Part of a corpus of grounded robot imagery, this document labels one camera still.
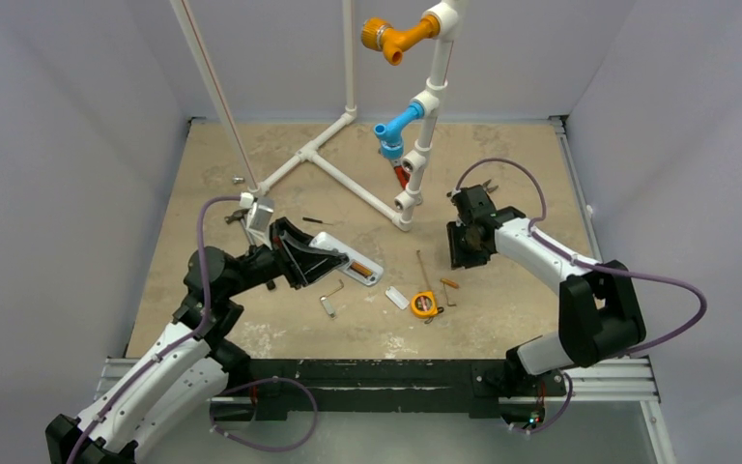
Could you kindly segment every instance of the pvc pipe elbow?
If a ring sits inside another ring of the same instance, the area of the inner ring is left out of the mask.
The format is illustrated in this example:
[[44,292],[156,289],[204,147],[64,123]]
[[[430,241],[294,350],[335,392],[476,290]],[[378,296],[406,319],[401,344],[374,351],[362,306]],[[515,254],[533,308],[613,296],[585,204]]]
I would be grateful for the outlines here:
[[429,8],[422,14],[423,17],[432,16],[440,24],[441,32],[437,39],[455,41],[459,36],[459,25],[462,22],[463,11],[467,0],[442,0],[441,3]]
[[402,156],[402,130],[414,120],[425,115],[425,110],[417,101],[408,105],[408,109],[392,119],[388,124],[374,126],[374,135],[380,140],[380,154],[389,160],[396,160]]
[[365,21],[360,33],[360,41],[366,48],[381,51],[391,65],[402,63],[403,54],[423,39],[437,37],[440,21],[427,14],[413,28],[397,31],[391,24],[378,17]]

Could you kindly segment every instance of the orange pipe fitting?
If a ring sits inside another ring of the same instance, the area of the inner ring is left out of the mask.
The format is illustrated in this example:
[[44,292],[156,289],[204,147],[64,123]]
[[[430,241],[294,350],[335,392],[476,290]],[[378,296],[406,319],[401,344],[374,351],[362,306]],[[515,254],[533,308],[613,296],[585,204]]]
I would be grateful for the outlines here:
[[372,17],[362,26],[360,39],[366,48],[381,51],[388,63],[397,66],[409,48],[422,39],[437,37],[439,33],[440,22],[432,14],[427,14],[407,31],[397,31],[389,22]]

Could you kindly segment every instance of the white pvc pipe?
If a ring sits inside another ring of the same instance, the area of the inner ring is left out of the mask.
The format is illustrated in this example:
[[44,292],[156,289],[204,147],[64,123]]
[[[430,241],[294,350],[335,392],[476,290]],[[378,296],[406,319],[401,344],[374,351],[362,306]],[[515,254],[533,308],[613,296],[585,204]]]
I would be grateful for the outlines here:
[[[431,75],[428,77],[428,81],[431,85],[441,87],[445,84],[452,49],[453,41],[437,41],[437,45],[434,47],[434,61],[431,63]],[[415,172],[411,173],[411,179],[409,179],[408,184],[406,185],[406,190],[411,192],[410,194],[412,196],[419,193],[419,190],[422,187],[422,176],[425,173],[425,169],[428,168],[428,163],[431,160],[431,140],[434,138],[434,129],[437,125],[439,113],[440,110],[437,109],[434,111],[434,114],[423,119],[422,126],[419,129],[419,137],[416,140],[416,144],[425,149],[423,153],[425,163]],[[400,219],[403,222],[411,221],[411,218],[414,216],[414,205],[415,203],[402,211]]]
[[343,115],[340,116],[340,119],[336,120],[334,124],[328,126],[328,129],[323,130],[323,133],[314,137],[311,143],[319,149],[324,143],[328,142],[330,138],[334,137],[336,133],[351,124],[352,121],[354,121],[354,118],[355,116],[353,114],[343,113]]
[[343,0],[343,54],[345,55],[346,110],[356,110],[354,0]]
[[297,167],[298,164],[302,162],[302,159],[300,159],[299,156],[294,155],[293,157],[289,158],[288,161],[284,162],[282,166],[280,166],[279,169],[272,172],[272,174],[266,178],[265,181],[260,183],[260,188],[262,193],[265,195],[266,193],[269,193],[269,190],[274,187],[274,184],[280,181],[283,177],[285,177],[286,174],[292,171],[295,167]]
[[257,191],[258,187],[254,181],[254,172],[252,172],[251,166],[248,163],[248,157],[241,143],[238,129],[235,126],[235,120],[232,117],[232,112],[229,110],[229,103],[223,96],[217,74],[214,72],[214,67],[212,66],[209,51],[200,35],[200,28],[189,7],[189,0],[170,0],[170,2],[172,3],[172,10],[175,11],[175,16],[181,24],[181,30],[184,32],[184,38],[194,57],[195,65],[197,65],[197,69],[203,77],[203,83],[206,84],[206,91],[209,92],[209,97],[212,99],[212,103],[214,103],[214,109],[217,112],[217,117],[220,118],[220,124],[226,130],[232,150],[241,164],[243,178],[248,185],[248,189]]
[[431,74],[429,79],[431,84],[441,87],[447,79],[447,67],[450,62],[450,51],[453,48],[453,41],[438,40],[437,46],[434,47],[434,61],[431,62]]
[[333,164],[326,161],[323,157],[321,157],[320,155],[315,155],[311,158],[311,161],[314,162],[314,164],[320,166],[320,168],[326,171],[331,177],[336,179],[337,182],[345,186],[346,189],[354,192],[358,197],[371,205],[375,210],[382,213],[383,216],[389,219],[394,219],[394,217],[396,216],[396,212],[391,207],[374,196],[373,193],[363,188],[360,184],[354,182],[350,177],[343,174],[342,171],[334,167]]

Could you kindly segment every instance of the workbench surface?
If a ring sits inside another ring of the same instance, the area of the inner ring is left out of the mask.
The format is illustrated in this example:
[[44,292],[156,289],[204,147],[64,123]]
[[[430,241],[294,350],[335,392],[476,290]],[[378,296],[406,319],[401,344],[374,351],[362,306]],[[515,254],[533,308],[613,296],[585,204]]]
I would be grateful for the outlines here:
[[[265,179],[325,124],[240,125],[245,149],[258,180]],[[418,125],[404,133],[412,147]],[[371,125],[352,125],[320,150],[329,162],[389,205],[401,191],[388,162],[377,155]],[[340,273],[295,291],[285,279],[269,292],[256,287],[233,300],[245,312],[228,338],[254,358],[461,359],[500,358],[505,350],[557,327],[557,298],[528,271],[506,258],[493,256],[483,267],[450,270],[445,224],[456,210],[445,195],[474,161],[509,157],[537,177],[548,201],[548,219],[540,228],[580,253],[590,255],[585,226],[571,187],[557,136],[551,126],[438,125],[434,151],[423,182],[424,202],[414,211],[414,228],[396,228],[319,167],[304,163],[270,192],[274,218],[288,218],[303,231],[331,235],[371,257],[385,268],[382,281],[365,287]],[[234,194],[232,177],[240,168],[219,124],[194,123],[160,231],[127,356],[138,357],[154,343],[186,294],[182,281],[186,262],[196,249],[195,222],[201,205],[213,196]],[[533,217],[539,199],[530,181],[511,166],[486,164],[474,170],[466,185],[489,178],[499,189],[491,197],[498,208],[515,206]],[[237,205],[210,208],[205,222],[206,244],[238,256],[247,243],[237,223],[223,218]],[[335,225],[303,222],[303,216]],[[440,278],[459,282],[448,289],[455,307],[448,307],[425,325],[409,309],[400,310],[385,296],[395,286],[410,298],[422,291],[415,252],[421,249],[428,276],[441,304]],[[329,300],[337,312],[330,319],[319,297],[345,288]]]

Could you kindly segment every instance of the white wall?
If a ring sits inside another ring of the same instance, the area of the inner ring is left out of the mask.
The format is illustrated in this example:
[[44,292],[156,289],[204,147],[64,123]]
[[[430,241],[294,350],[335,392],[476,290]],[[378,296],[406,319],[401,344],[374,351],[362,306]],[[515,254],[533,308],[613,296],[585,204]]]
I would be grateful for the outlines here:
[[0,463],[123,353],[185,135],[124,2],[0,0]]
[[[357,33],[377,15],[415,24],[437,0],[356,0]],[[443,118],[505,120],[569,113],[601,64],[634,0],[472,0],[454,45]],[[191,0],[239,120],[331,119],[345,105],[340,0]],[[168,2],[131,7],[182,108],[216,118]],[[432,43],[394,68],[357,40],[360,118],[401,112],[424,88]]]
[[[652,350],[679,462],[742,462],[742,2],[636,2],[567,126],[605,257],[709,297]],[[696,309],[637,289],[650,337]]]

